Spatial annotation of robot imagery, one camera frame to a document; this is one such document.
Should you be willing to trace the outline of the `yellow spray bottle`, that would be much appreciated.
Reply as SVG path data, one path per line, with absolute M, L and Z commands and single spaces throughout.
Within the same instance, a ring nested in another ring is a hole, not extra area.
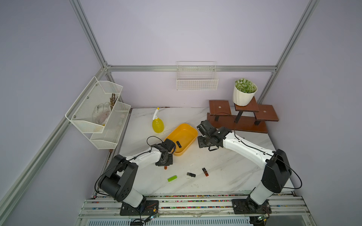
M 157 116 L 159 110 L 160 110 L 160 108 L 157 108 L 155 110 L 153 118 L 152 118 L 152 129 L 156 133 L 163 132 L 164 128 L 165 128 L 163 121 L 160 118 L 158 118 L 158 116 Z

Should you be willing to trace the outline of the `white potted green plant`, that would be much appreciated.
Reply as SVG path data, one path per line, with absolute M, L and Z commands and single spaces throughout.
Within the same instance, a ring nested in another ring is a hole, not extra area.
M 239 79 L 235 81 L 233 90 L 233 102 L 238 106 L 248 105 L 255 93 L 258 91 L 258 87 L 247 79 Z

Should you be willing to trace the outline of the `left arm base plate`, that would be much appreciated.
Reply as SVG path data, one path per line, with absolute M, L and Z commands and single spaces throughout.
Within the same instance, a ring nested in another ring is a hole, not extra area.
M 133 207 L 127 203 L 122 203 L 120 216 L 152 216 L 158 213 L 159 201 L 146 200 L 139 207 Z

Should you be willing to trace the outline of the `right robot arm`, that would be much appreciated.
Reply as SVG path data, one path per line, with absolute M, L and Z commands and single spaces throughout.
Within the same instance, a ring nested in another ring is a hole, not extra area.
M 273 194 L 283 191 L 293 173 L 284 151 L 262 148 L 236 135 L 231 129 L 215 128 L 208 120 L 202 121 L 197 129 L 201 133 L 198 137 L 199 148 L 207 147 L 209 151 L 220 147 L 229 149 L 264 170 L 261 182 L 247 197 L 249 205 L 262 206 Z

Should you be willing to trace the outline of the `red swivel usb drive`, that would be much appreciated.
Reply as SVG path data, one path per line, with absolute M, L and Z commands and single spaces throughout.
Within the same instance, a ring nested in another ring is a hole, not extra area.
M 209 174 L 208 174 L 207 170 L 205 168 L 202 168 L 202 170 L 203 170 L 203 173 L 205 174 L 205 176 L 208 177 Z

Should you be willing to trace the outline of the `green usb flash drive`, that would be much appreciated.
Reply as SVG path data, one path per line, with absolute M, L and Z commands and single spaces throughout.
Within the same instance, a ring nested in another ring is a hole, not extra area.
M 169 177 L 167 180 L 168 180 L 168 182 L 171 182 L 171 181 L 176 180 L 177 178 L 178 178 L 177 175 L 174 175 L 172 177 Z

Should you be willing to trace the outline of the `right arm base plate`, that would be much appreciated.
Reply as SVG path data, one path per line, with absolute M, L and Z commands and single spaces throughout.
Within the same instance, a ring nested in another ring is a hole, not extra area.
M 263 204 L 257 204 L 252 199 L 233 199 L 232 207 L 235 214 L 270 214 L 271 208 L 269 201 Z

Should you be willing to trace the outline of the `white mesh wall shelf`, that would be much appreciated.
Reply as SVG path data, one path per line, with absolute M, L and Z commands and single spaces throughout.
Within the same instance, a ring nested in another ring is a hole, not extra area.
M 131 106 L 121 100 L 123 87 L 93 77 L 65 114 L 97 149 L 115 149 Z

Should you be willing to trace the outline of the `brown wooden step stand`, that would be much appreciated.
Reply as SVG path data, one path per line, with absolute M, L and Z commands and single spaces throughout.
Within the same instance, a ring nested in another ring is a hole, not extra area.
M 237 115 L 232 115 L 227 100 L 210 100 L 207 120 L 217 129 L 225 127 L 236 131 L 268 133 L 267 121 L 278 122 L 272 105 L 260 105 L 253 97 L 246 106 L 234 105 Z

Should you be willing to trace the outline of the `grey clear-cap usb drive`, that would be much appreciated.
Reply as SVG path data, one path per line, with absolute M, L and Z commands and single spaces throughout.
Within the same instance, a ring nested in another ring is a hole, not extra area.
M 195 177 L 196 177 L 196 175 L 195 175 L 195 174 L 193 174 L 193 173 L 191 173 L 191 172 L 187 172 L 187 176 L 189 176 L 189 177 L 193 177 L 193 178 L 195 178 Z

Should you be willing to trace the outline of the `yellow storage box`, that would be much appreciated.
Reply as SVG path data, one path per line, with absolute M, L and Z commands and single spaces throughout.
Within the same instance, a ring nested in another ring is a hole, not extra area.
M 175 144 L 176 141 L 181 143 L 182 148 L 180 149 L 176 144 L 176 150 L 173 153 L 175 156 L 183 155 L 190 145 L 198 137 L 198 131 L 192 126 L 183 123 L 180 124 L 173 132 L 171 132 L 166 138 L 172 140 Z

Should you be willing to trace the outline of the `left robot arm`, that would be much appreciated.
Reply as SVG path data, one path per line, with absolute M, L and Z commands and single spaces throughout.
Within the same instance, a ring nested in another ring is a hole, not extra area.
M 147 198 L 133 188 L 137 171 L 152 164 L 158 167 L 172 165 L 176 148 L 177 145 L 172 140 L 166 139 L 132 156 L 114 156 L 95 183 L 96 193 L 99 194 L 101 189 L 117 202 L 124 202 L 143 212 Z

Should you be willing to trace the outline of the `clear plastic glove in shelf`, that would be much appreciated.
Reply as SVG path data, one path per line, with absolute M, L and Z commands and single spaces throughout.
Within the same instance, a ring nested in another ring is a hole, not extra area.
M 105 126 L 111 112 L 110 103 L 102 103 L 97 105 L 92 113 L 92 122 Z

